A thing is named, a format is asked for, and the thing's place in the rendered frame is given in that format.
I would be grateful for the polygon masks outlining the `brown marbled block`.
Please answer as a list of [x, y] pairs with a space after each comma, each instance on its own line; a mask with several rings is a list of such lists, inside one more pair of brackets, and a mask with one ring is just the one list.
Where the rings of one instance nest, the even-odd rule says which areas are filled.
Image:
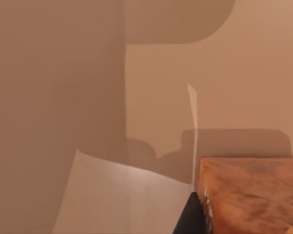
[[205, 156], [197, 192], [207, 234], [293, 232], [293, 157]]

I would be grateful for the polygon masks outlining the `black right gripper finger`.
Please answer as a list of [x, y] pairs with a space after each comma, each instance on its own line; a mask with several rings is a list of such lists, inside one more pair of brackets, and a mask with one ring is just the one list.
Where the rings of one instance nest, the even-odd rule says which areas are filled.
[[211, 234], [208, 218], [197, 192], [192, 192], [188, 197], [173, 234]]

